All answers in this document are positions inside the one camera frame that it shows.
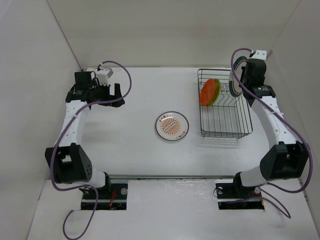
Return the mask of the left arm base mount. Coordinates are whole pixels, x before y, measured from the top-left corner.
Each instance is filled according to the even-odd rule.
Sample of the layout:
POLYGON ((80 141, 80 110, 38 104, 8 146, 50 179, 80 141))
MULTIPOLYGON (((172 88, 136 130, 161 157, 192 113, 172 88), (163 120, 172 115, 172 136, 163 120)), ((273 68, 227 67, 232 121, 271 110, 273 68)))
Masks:
MULTIPOLYGON (((95 191, 92 188, 84 188, 80 191, 83 193, 80 209, 93 210, 96 203, 95 191)), ((127 209, 127 183, 112 183, 110 189, 107 189, 106 187, 101 187, 98 188, 97 191, 97 211, 124 211, 127 209)))

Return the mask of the green plastic plate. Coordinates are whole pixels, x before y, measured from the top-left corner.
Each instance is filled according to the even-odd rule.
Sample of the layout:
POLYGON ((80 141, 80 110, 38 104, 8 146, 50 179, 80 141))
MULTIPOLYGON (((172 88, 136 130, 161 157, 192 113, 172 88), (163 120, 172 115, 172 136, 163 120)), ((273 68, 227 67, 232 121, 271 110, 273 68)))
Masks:
POLYGON ((208 103, 208 105, 213 105, 219 98, 221 94, 221 82, 218 79, 213 78, 214 83, 215 83, 215 91, 213 93, 212 99, 208 103))

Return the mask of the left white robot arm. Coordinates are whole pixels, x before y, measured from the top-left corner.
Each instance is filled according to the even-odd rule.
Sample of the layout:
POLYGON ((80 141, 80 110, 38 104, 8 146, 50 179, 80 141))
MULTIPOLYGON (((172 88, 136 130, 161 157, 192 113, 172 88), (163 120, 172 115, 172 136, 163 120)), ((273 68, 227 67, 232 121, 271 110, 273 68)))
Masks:
POLYGON ((75 83, 65 98, 65 117, 60 136, 53 147, 45 150, 45 159, 50 177, 55 184, 81 184, 93 186, 94 192, 102 199, 111 195, 112 186, 106 172, 97 171, 81 146, 83 129, 91 111, 91 104, 118 108, 125 104, 121 86, 111 86, 101 80, 108 76, 93 71, 77 71, 75 83))

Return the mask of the orange plastic plate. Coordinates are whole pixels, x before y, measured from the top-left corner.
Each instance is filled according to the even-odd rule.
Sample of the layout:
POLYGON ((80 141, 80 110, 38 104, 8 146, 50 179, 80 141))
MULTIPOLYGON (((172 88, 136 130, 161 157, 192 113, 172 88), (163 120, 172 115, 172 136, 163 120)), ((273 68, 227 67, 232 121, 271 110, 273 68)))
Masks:
POLYGON ((204 106, 209 105, 213 98, 214 98, 214 94, 216 92, 216 83, 214 79, 208 79, 200 92, 200 103, 204 106))

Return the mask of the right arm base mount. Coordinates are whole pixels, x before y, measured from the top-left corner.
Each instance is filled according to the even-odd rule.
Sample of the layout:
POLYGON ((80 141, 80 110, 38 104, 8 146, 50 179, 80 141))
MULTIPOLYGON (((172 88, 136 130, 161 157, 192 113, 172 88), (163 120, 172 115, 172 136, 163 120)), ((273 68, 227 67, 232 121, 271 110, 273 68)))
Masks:
POLYGON ((213 193, 219 210, 264 210, 261 191, 256 187, 236 188, 232 179, 215 181, 213 193))

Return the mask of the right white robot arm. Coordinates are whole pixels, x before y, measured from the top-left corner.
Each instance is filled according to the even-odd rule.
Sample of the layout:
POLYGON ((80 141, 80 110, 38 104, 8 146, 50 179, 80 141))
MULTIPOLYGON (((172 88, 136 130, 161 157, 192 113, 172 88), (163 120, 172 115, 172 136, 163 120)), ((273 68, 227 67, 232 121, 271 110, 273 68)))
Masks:
POLYGON ((274 180, 298 179, 307 163, 311 163, 308 144, 280 113, 276 94, 265 85, 267 65, 263 59, 240 56, 232 64, 229 88, 239 86, 251 109, 255 112, 267 136, 269 150, 258 166, 238 172, 231 191, 243 197, 250 188, 272 184, 274 180))

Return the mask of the white plate teal rim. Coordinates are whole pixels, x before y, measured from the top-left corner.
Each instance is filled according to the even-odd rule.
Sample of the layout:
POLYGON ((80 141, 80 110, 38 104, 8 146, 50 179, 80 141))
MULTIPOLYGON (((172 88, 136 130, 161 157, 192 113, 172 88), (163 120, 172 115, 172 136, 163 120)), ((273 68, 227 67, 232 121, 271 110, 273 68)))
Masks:
MULTIPOLYGON (((243 73, 242 67, 246 66, 247 60, 248 58, 246 56, 239 56, 233 63, 234 71, 239 80, 241 79, 241 76, 243 73)), ((228 87, 229 87, 230 94, 235 98, 239 97, 243 93, 243 90, 239 85, 238 81, 236 80, 232 70, 230 71, 230 74, 229 74, 228 87)))

